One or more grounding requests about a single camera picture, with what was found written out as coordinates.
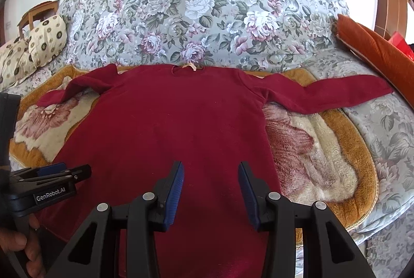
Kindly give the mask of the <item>person's left hand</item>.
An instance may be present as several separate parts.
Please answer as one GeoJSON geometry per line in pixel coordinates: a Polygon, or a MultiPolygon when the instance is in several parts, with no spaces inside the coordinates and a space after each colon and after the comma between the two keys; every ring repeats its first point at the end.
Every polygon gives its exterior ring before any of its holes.
{"type": "Polygon", "coordinates": [[[24,251],[28,262],[26,269],[30,277],[45,277],[46,271],[41,257],[41,248],[37,230],[40,224],[34,215],[29,216],[31,228],[29,236],[23,233],[1,228],[1,249],[5,253],[24,251]]]}

